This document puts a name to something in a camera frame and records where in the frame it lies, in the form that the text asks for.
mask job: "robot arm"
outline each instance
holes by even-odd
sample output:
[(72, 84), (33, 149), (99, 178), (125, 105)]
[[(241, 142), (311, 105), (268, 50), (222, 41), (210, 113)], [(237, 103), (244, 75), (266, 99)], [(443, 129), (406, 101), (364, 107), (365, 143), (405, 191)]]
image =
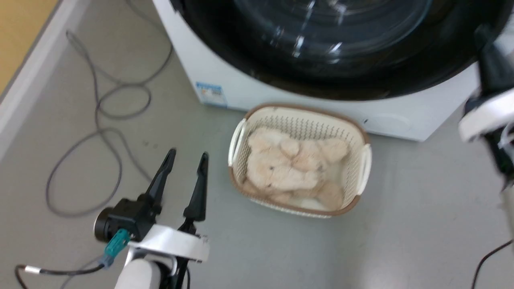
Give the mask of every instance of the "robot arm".
[(125, 266), (115, 289), (182, 288), (190, 260), (204, 262), (209, 255), (206, 236), (196, 234), (194, 222), (205, 220), (209, 157), (200, 159), (198, 179), (184, 223), (178, 230), (157, 225), (166, 178), (173, 168), (176, 150), (171, 149), (146, 193), (136, 201), (122, 199), (114, 208), (105, 208), (95, 221), (97, 240), (109, 242), (124, 229), (131, 235)]
[(494, 44), (486, 25), (475, 31), (481, 91), (466, 102), (459, 123), (462, 140), (483, 138), (505, 180), (502, 198), (514, 236), (514, 68)]

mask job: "cable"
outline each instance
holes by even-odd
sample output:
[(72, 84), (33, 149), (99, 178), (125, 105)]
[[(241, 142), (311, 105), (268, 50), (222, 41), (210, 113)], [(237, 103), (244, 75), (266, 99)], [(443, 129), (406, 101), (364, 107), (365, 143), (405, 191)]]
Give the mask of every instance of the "cable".
[(480, 272), (480, 269), (482, 268), (482, 265), (484, 264), (484, 262), (489, 259), (489, 257), (491, 257), (492, 255), (498, 253), (498, 251), (502, 250), (503, 248), (507, 247), (508, 245), (512, 244), (512, 240), (508, 241), (507, 243), (501, 245), (500, 247), (494, 249), (493, 251), (489, 252), (487, 255), (485, 255), (481, 260), (480, 260), (480, 263), (479, 265), (476, 267), (476, 270), (475, 270), (475, 275), (473, 277), (473, 283), (471, 284), (471, 289), (475, 289), (475, 286), (476, 286), (476, 280), (478, 279), (479, 277), (479, 272)]
[[(134, 4), (130, 0), (125, 0), (125, 2), (132, 9), (132, 11), (134, 11), (134, 13), (137, 14), (139, 17), (141, 17), (142, 19), (146, 20), (152, 26), (159, 27), (157, 23), (155, 23), (154, 21), (151, 21), (151, 19), (148, 16), (146, 16), (143, 12), (141, 12), (141, 10), (139, 10), (137, 7), (135, 7)], [(161, 32), (167, 38), (166, 31), (163, 30), (163, 28), (159, 28), (158, 31)], [(141, 115), (142, 113), (144, 113), (146, 111), (146, 109), (148, 109), (148, 107), (150, 106), (150, 103), (152, 101), (152, 93), (146, 87), (146, 84), (148, 82), (150, 82), (151, 80), (153, 80), (155, 77), (157, 77), (164, 70), (164, 68), (166, 67), (166, 65), (168, 64), (168, 62), (169, 62), (169, 60), (171, 58), (171, 55), (172, 55), (172, 52), (173, 52), (173, 47), (170, 44), (170, 51), (169, 51), (165, 61), (148, 78), (146, 78), (146, 79), (144, 79), (142, 81), (139, 81), (139, 82), (127, 82), (127, 81), (118, 79), (118, 78), (110, 75), (105, 70), (103, 70), (101, 67), (96, 65), (93, 62), (93, 60), (91, 59), (91, 57), (89, 55), (89, 52), (87, 51), (85, 45), (80, 41), (80, 39), (77, 38), (77, 36), (75, 34), (73, 34), (70, 31), (66, 31), (66, 37), (68, 38), (69, 43), (72, 45), (72, 47), (75, 49), (75, 51), (80, 56), (82, 56), (82, 58), (88, 64), (89, 70), (91, 72), (91, 76), (93, 78), (94, 97), (95, 97), (95, 103), (96, 103), (95, 112), (94, 112), (96, 130), (94, 132), (86, 135), (85, 137), (83, 137), (82, 139), (77, 141), (75, 144), (73, 144), (71, 146), (71, 148), (69, 148), (63, 154), (63, 156), (57, 161), (56, 165), (52, 168), (52, 171), (51, 171), (50, 175), (48, 176), (48, 180), (46, 182), (45, 202), (46, 202), (46, 205), (47, 205), (48, 209), (52, 213), (54, 213), (54, 214), (56, 214), (56, 215), (58, 215), (60, 217), (64, 217), (64, 218), (79, 218), (79, 217), (88, 215), (88, 214), (90, 214), (90, 213), (92, 213), (94, 211), (97, 211), (97, 210), (105, 207), (111, 201), (111, 199), (114, 197), (116, 192), (118, 191), (118, 188), (119, 188), (119, 185), (120, 185), (120, 182), (121, 182), (121, 177), (123, 175), (123, 165), (122, 165), (121, 156), (120, 156), (119, 152), (115, 149), (113, 144), (108, 140), (108, 138), (106, 136), (106, 134), (108, 132), (116, 134), (121, 139), (121, 141), (123, 143), (123, 146), (124, 146), (125, 150), (127, 151), (128, 156), (129, 156), (132, 164), (136, 167), (136, 169), (139, 171), (139, 173), (148, 182), (151, 181), (151, 177), (148, 175), (148, 173), (143, 169), (141, 164), (134, 157), (134, 154), (132, 153), (132, 150), (130, 149), (130, 147), (129, 147), (127, 141), (126, 141), (126, 138), (123, 135), (123, 133), (120, 130), (116, 129), (116, 128), (110, 128), (110, 127), (109, 128), (103, 128), (100, 125), (99, 117), (100, 117), (100, 115), (102, 115), (103, 117), (106, 117), (106, 118), (109, 118), (109, 119), (113, 119), (113, 120), (128, 120), (128, 119), (132, 119), (132, 118), (137, 117), (137, 116)], [(112, 81), (115, 84), (117, 84), (117, 86), (101, 96), (100, 93), (99, 93), (99, 89), (98, 89), (98, 76), (97, 76), (97, 73), (102, 74), (107, 79), (109, 79), (110, 81)], [(131, 112), (131, 113), (128, 113), (128, 114), (122, 114), (122, 115), (116, 115), (116, 114), (109, 113), (109, 112), (107, 112), (103, 108), (102, 103), (106, 99), (114, 96), (117, 92), (119, 92), (119, 91), (121, 91), (123, 89), (128, 89), (128, 88), (139, 89), (139, 90), (143, 91), (147, 95), (148, 99), (146, 101), (146, 104), (142, 108), (140, 108), (139, 110), (137, 110), (135, 112)], [(75, 151), (80, 145), (82, 145), (83, 143), (85, 143), (86, 141), (92, 139), (95, 136), (100, 136), (101, 137), (101, 139), (104, 142), (104, 144), (107, 147), (107, 149), (112, 153), (112, 155), (116, 159), (116, 162), (118, 164), (118, 178), (116, 180), (116, 184), (114, 185), (114, 188), (112, 189), (111, 193), (107, 196), (106, 199), (104, 199), (99, 204), (97, 204), (97, 205), (95, 205), (95, 206), (93, 206), (91, 208), (88, 208), (88, 209), (85, 209), (85, 210), (82, 210), (82, 211), (78, 211), (78, 212), (67, 212), (67, 211), (61, 210), (61, 209), (57, 208), (54, 204), (52, 204), (52, 202), (50, 201), (50, 187), (51, 187), (53, 178), (55, 176), (55, 173), (59, 169), (59, 167), (62, 164), (62, 162), (73, 151)]]
[(27, 266), (27, 265), (17, 265), (14, 268), (14, 275), (16, 276), (16, 280), (18, 281), (20, 286), (23, 289), (28, 289), (25, 282), (23, 282), (22, 276), (20, 275), (20, 271), (22, 271), (22, 270), (25, 272), (33, 273), (33, 274), (45, 274), (45, 275), (54, 275), (54, 276), (62, 276), (62, 275), (77, 276), (77, 275), (91, 274), (102, 268), (103, 268), (103, 265), (100, 264), (91, 269), (79, 269), (79, 270), (74, 270), (74, 271), (57, 271), (57, 270), (41, 269), (41, 268)]
[[(95, 257), (94, 259), (92, 259), (91, 261), (87, 262), (86, 264), (84, 264), (82, 267), (79, 268), (79, 270), (84, 270), (85, 268), (95, 264), (98, 262), (98, 260), (100, 260), (101, 258), (103, 257), (103, 254), (100, 255), (100, 256), (97, 256)], [(66, 280), (64, 280), (63, 284), (61, 285), (61, 287), (59, 289), (64, 289), (66, 288), (66, 286), (68, 285), (68, 283), (71, 281), (71, 279), (73, 278), (74, 276), (70, 276), (68, 278), (66, 278)]]
[(188, 274), (188, 287), (187, 287), (187, 289), (190, 289), (189, 286), (191, 285), (191, 273), (189, 273), (189, 267), (186, 267), (186, 273)]

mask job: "white washing machine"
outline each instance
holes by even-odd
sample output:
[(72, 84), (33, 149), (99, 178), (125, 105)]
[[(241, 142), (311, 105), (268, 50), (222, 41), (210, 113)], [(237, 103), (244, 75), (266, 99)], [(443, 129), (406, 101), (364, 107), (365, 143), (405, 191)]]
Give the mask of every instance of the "white washing machine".
[(478, 88), (474, 29), (498, 35), (513, 2), (154, 0), (200, 102), (313, 106), (417, 141)]

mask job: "floor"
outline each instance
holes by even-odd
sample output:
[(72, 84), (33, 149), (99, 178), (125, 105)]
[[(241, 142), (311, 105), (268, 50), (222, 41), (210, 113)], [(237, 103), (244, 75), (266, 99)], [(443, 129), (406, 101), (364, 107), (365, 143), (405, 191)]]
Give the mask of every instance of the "floor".
[[(76, 31), (92, 58), (122, 79), (150, 75), (168, 43), (134, 16), (124, 1), (94, 0)], [(150, 2), (135, 1), (157, 19)], [(100, 77), (100, 90), (112, 84)], [(137, 159), (153, 173), (170, 147), (178, 150), (168, 178), (162, 225), (177, 227), (196, 181), (203, 151), (210, 154), (207, 220), (199, 232), (211, 240), (209, 261), (191, 264), (192, 288), (467, 288), (480, 258), (510, 238), (499, 206), (500, 178), (481, 143), (464, 144), (456, 112), (429, 140), (415, 143), (372, 136), (373, 168), (359, 204), (328, 220), (306, 219), (254, 204), (231, 185), (227, 150), (243, 112), (200, 105), (179, 60), (149, 84), (148, 111), (132, 120), (102, 119), (119, 128)], [(145, 99), (133, 90), (105, 103), (127, 112)], [(50, 170), (94, 129), (95, 102), (87, 65), (68, 48), (36, 107), (0, 164), (0, 287), (16, 288), (13, 268), (72, 269), (98, 256), (103, 244), (91, 228), (96, 214), (63, 219), (45, 206)], [(121, 186), (112, 204), (136, 197), (148, 183), (130, 164), (122, 144)], [(76, 211), (111, 192), (117, 166), (93, 139), (66, 160), (52, 185), (52, 202)], [(76, 277), (68, 288), (113, 288), (123, 266)], [(514, 260), (505, 250), (490, 258), (477, 288), (512, 288)], [(24, 274), (29, 288), (58, 288), (64, 278)]]

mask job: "white basket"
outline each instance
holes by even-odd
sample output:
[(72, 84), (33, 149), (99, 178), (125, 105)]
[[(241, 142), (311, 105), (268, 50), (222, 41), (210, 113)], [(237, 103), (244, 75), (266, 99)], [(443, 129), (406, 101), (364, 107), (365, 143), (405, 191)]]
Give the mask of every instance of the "white basket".
[[(344, 191), (343, 206), (336, 211), (306, 209), (273, 202), (264, 197), (255, 197), (245, 192), (243, 182), (246, 178), (247, 160), (250, 154), (247, 138), (259, 127), (278, 129), (298, 140), (344, 139), (348, 143), (349, 153), (343, 161), (341, 180), (339, 180)], [(349, 211), (357, 204), (368, 182), (371, 157), (368, 135), (356, 122), (344, 116), (294, 105), (264, 104), (249, 111), (237, 125), (230, 141), (228, 166), (234, 185), (252, 201), (292, 214), (330, 218)]]

